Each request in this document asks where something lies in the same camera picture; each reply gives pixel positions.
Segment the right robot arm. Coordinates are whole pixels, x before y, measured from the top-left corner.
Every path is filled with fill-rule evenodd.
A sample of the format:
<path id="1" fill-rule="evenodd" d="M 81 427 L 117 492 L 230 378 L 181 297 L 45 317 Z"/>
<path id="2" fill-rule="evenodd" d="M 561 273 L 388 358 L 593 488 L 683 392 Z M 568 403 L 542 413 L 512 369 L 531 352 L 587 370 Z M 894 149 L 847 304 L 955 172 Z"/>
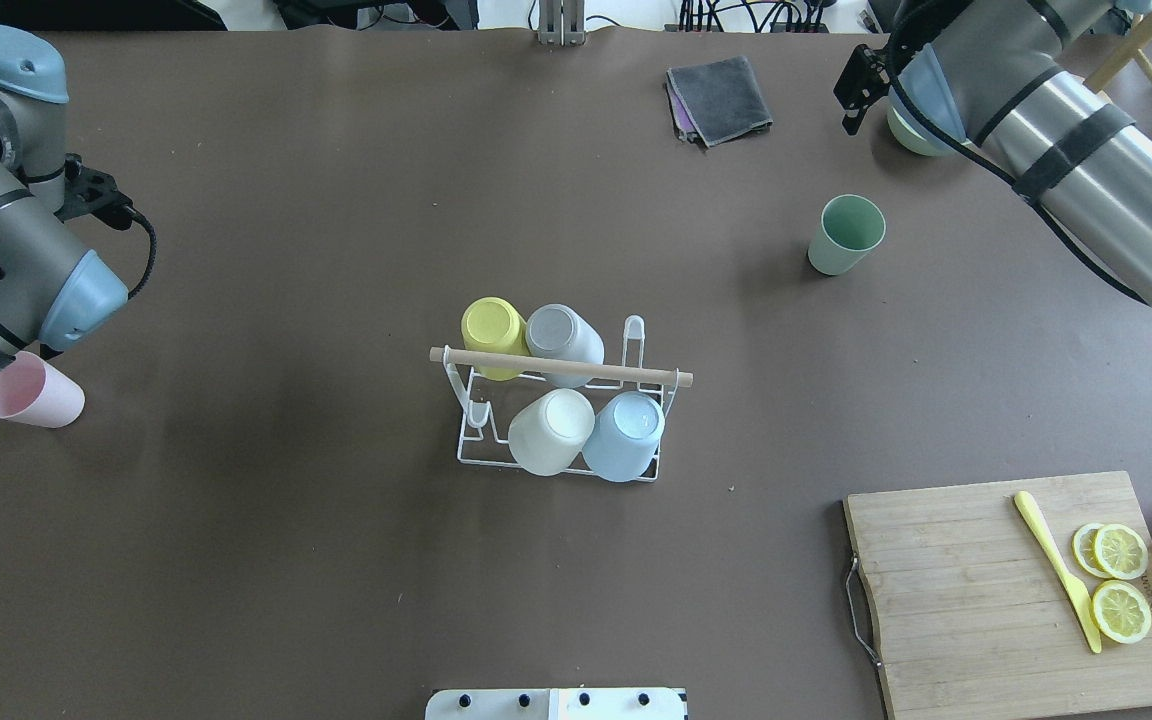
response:
<path id="1" fill-rule="evenodd" d="M 969 1 L 925 44 L 852 50 L 835 86 L 847 132 L 878 97 L 938 149 L 1005 179 L 1152 306 L 1152 141 L 1058 65 L 1107 1 Z"/>

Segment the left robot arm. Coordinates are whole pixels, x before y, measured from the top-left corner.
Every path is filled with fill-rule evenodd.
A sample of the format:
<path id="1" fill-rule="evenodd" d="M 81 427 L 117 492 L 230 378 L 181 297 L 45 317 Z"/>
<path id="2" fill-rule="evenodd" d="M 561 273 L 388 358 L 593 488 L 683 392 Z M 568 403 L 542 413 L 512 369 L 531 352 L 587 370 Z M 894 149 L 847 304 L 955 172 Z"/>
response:
<path id="1" fill-rule="evenodd" d="M 65 150 L 68 103 L 59 51 L 0 26 L 0 374 L 29 344 L 65 354 L 141 291 L 68 228 L 93 215 L 154 232 L 108 173 Z"/>

